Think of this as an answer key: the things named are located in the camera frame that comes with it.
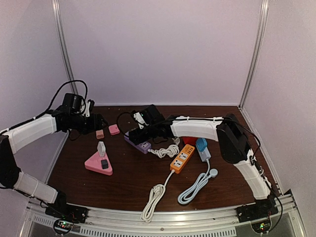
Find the beige pink plug adapter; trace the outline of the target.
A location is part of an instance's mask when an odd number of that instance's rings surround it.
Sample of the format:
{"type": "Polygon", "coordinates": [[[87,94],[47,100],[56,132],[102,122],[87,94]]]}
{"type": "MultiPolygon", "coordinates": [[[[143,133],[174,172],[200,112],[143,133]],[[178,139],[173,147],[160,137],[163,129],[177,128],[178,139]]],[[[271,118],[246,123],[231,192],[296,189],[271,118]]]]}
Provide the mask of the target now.
{"type": "Polygon", "coordinates": [[[105,136],[104,136],[104,131],[103,130],[97,130],[96,131],[96,138],[97,139],[103,139],[105,136]]]}

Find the pink square plug adapter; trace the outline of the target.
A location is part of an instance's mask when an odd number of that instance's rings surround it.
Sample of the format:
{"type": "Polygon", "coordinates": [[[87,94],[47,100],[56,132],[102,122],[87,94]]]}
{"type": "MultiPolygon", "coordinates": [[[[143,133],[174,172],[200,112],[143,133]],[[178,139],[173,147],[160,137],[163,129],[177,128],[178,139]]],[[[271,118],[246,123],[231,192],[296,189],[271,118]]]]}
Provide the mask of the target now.
{"type": "Polygon", "coordinates": [[[117,124],[112,124],[108,127],[108,130],[109,130],[109,133],[111,135],[117,135],[117,134],[120,134],[120,130],[118,128],[118,125],[117,124]]]}

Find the white charger plug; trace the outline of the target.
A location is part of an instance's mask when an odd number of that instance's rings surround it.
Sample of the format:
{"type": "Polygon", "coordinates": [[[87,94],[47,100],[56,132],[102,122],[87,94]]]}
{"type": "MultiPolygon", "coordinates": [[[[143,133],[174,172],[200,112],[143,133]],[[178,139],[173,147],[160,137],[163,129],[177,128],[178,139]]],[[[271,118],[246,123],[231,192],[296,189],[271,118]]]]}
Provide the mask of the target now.
{"type": "Polygon", "coordinates": [[[105,157],[106,147],[103,141],[98,142],[97,151],[100,157],[105,157]]]}

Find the red cube socket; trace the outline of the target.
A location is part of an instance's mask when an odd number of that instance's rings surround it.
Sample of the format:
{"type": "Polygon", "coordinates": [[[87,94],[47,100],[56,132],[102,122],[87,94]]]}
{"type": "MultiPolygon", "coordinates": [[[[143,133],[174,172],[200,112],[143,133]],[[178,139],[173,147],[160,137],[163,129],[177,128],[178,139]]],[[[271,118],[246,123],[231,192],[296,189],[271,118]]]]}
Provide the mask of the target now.
{"type": "Polygon", "coordinates": [[[196,145],[196,141],[198,138],[196,137],[182,137],[184,144],[189,144],[191,146],[196,145]]]}

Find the pink triangular socket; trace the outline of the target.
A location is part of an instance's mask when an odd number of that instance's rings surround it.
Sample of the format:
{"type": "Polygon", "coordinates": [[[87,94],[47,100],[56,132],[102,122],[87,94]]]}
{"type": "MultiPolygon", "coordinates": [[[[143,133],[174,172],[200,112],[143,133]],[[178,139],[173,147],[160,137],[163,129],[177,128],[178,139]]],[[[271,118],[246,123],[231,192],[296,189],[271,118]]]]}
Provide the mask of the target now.
{"type": "Polygon", "coordinates": [[[104,175],[111,176],[113,174],[113,168],[112,168],[112,165],[110,163],[107,153],[105,154],[105,157],[100,157],[98,152],[96,152],[84,162],[84,166],[87,170],[101,173],[104,175]],[[101,160],[103,159],[106,159],[108,161],[109,163],[108,169],[102,169],[101,160]]]}

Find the purple power strip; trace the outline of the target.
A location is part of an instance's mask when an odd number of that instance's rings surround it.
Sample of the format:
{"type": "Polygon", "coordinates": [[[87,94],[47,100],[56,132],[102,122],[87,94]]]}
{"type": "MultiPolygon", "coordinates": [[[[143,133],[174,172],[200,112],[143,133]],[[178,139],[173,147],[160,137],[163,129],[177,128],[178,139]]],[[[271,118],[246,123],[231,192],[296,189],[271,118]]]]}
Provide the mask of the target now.
{"type": "Polygon", "coordinates": [[[147,154],[148,151],[152,148],[152,145],[151,143],[149,142],[143,142],[143,143],[140,143],[138,145],[135,145],[133,142],[131,142],[128,138],[128,132],[125,133],[124,135],[124,140],[129,143],[130,145],[132,145],[133,147],[135,147],[137,150],[139,150],[140,152],[144,153],[144,154],[147,154]]]}

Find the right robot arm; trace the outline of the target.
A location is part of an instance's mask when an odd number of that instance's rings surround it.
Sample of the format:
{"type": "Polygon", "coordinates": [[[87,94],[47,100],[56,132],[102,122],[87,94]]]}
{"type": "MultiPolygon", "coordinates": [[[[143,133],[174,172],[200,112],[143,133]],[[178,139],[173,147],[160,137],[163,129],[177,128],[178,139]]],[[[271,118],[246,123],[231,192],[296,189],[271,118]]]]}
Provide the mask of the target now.
{"type": "Polygon", "coordinates": [[[129,131],[128,136],[135,145],[157,137],[196,137],[218,142],[223,160],[239,170],[250,186],[255,200],[261,200],[254,205],[253,214],[263,218],[272,210],[272,203],[267,199],[271,190],[246,132],[246,128],[234,114],[227,114],[225,117],[213,118],[170,116],[162,121],[137,127],[129,131]]]}

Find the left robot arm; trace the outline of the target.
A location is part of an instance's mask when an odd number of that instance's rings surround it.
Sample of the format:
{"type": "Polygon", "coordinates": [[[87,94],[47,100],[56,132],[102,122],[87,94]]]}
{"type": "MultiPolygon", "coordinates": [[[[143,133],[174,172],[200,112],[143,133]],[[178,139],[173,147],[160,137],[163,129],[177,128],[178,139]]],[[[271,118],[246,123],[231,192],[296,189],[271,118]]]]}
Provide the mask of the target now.
{"type": "Polygon", "coordinates": [[[37,178],[23,172],[17,166],[14,155],[34,141],[59,131],[76,130],[82,135],[102,130],[108,122],[101,114],[68,114],[51,110],[43,116],[0,134],[0,187],[12,189],[52,203],[51,210],[60,219],[71,215],[71,208],[63,201],[57,200],[59,191],[37,178]]]}

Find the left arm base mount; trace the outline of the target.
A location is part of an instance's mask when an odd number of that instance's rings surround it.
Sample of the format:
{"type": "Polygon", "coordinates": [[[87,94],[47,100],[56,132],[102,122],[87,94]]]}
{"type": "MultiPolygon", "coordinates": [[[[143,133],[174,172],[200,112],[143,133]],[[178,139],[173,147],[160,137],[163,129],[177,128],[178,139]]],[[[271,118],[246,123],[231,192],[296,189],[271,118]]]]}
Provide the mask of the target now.
{"type": "Polygon", "coordinates": [[[67,204],[67,196],[64,192],[58,191],[54,203],[48,203],[40,199],[40,204],[44,204],[45,214],[53,216],[75,224],[85,223],[88,209],[77,205],[67,204]]]}

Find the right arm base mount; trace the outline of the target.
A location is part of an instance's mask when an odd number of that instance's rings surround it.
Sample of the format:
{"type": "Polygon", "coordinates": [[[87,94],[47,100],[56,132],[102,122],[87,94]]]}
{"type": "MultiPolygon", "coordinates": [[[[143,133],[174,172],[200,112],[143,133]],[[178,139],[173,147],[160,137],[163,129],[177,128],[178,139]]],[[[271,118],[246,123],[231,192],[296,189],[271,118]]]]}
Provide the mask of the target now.
{"type": "Polygon", "coordinates": [[[238,221],[240,223],[268,218],[278,214],[278,208],[274,198],[255,200],[255,203],[242,205],[236,208],[238,221]]]}

